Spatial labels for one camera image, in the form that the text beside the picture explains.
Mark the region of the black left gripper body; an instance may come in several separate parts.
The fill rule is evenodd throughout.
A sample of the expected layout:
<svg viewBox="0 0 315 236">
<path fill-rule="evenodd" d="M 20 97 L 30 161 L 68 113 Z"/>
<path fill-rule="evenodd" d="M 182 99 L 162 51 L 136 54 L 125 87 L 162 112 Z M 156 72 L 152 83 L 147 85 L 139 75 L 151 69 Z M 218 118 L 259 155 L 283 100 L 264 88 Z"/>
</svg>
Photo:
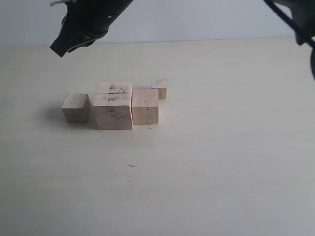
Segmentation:
<svg viewBox="0 0 315 236">
<path fill-rule="evenodd" d="M 69 0 L 65 2 L 67 13 L 62 20 L 60 35 L 74 35 L 80 41 L 94 42 L 104 37 L 109 26 L 100 19 L 93 0 Z"/>
</svg>

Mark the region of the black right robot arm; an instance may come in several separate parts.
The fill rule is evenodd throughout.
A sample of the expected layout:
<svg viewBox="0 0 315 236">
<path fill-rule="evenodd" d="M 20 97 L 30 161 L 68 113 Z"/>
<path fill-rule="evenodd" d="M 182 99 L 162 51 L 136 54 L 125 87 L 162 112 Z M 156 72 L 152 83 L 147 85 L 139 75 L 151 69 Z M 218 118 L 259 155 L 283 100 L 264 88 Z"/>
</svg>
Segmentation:
<svg viewBox="0 0 315 236">
<path fill-rule="evenodd" d="M 314 0 L 264 0 L 265 4 L 295 33 L 296 43 L 308 44 L 312 51 L 310 69 L 315 75 L 315 1 Z"/>
</svg>

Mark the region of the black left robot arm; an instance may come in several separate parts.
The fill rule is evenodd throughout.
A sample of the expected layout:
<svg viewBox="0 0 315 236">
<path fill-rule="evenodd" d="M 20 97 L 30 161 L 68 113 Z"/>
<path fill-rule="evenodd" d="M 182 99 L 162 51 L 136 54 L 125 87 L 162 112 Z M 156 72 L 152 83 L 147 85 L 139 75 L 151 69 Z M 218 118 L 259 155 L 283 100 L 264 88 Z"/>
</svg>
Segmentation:
<svg viewBox="0 0 315 236">
<path fill-rule="evenodd" d="M 80 47 L 89 47 L 103 38 L 111 24 L 132 3 L 131 0 L 56 0 L 50 6 L 65 4 L 67 12 L 62 19 L 58 37 L 50 46 L 63 57 Z"/>
</svg>

